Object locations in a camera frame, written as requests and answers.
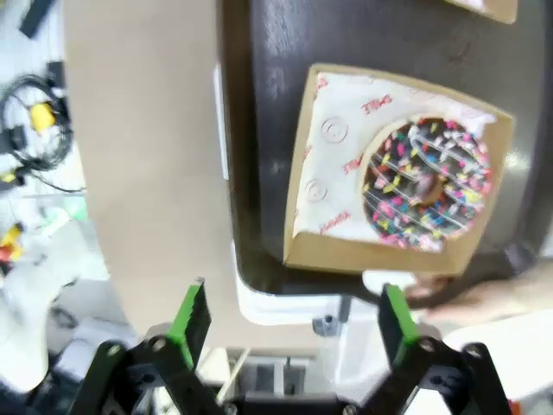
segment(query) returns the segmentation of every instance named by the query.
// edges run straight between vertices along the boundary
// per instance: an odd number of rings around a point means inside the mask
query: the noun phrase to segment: black cable
[[[50,309],[50,316],[55,321],[60,329],[76,329],[79,325],[79,320],[69,311],[60,305],[53,305]]]
[[[50,188],[54,188],[63,193],[81,193],[86,190],[86,188],[61,188],[60,186],[56,186],[55,184],[47,181],[46,179],[44,179],[43,177],[40,177],[39,175],[37,175],[36,173],[33,173],[32,171],[30,172],[30,174],[39,182],[42,182],[47,186],[49,186]]]
[[[38,89],[48,97],[48,103],[53,110],[55,125],[60,128],[60,134],[57,137],[59,141],[54,151],[41,156],[32,157],[27,151],[14,151],[13,156],[22,165],[24,170],[50,171],[56,169],[67,158],[67,155],[71,151],[73,146],[73,130],[67,116],[65,105],[62,100],[52,92],[52,89],[45,80],[32,74],[23,75],[6,88],[4,95],[0,99],[0,131],[8,128],[6,119],[6,106],[8,101],[10,98],[14,97],[19,100],[16,93],[27,87]]]

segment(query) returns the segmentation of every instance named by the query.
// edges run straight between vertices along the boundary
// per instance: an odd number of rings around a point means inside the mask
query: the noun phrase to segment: donut box lid
[[[440,252],[425,252],[412,248],[383,245],[342,239],[324,233],[295,232],[294,226],[302,168],[309,152],[308,137],[313,117],[314,101],[320,73],[366,75],[374,79],[394,82],[417,91],[441,95],[467,105],[475,110],[493,115],[486,124],[480,140],[487,145],[490,156],[492,190],[486,196],[486,204],[474,219],[472,228],[457,239],[446,240]],[[283,262],[293,268],[318,269],[358,273],[364,270],[390,270],[429,272],[434,274],[460,275],[470,262],[486,224],[492,215],[500,182],[504,172],[505,157],[512,145],[514,119],[499,108],[455,90],[426,81],[394,73],[339,65],[315,64],[308,73],[302,99],[302,109],[296,131],[296,144],[289,179],[289,192],[284,226]],[[334,218],[338,223],[347,217]]]
[[[445,0],[498,22],[512,24],[517,20],[518,0]]]

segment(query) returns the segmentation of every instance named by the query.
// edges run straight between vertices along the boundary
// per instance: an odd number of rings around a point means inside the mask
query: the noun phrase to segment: yellow connector
[[[21,257],[23,248],[21,248],[20,245],[12,245],[11,249],[12,251],[11,251],[10,260],[17,261]]]
[[[17,242],[17,239],[21,236],[22,228],[20,225],[14,225],[9,229],[8,232],[3,236],[2,240],[0,241],[0,246],[4,245],[15,245]]]
[[[52,107],[48,103],[41,103],[31,106],[29,110],[31,126],[35,131],[41,132],[55,124],[55,117]]]
[[[16,178],[16,175],[14,175],[12,171],[10,171],[9,173],[5,173],[0,176],[0,182],[12,183]]]

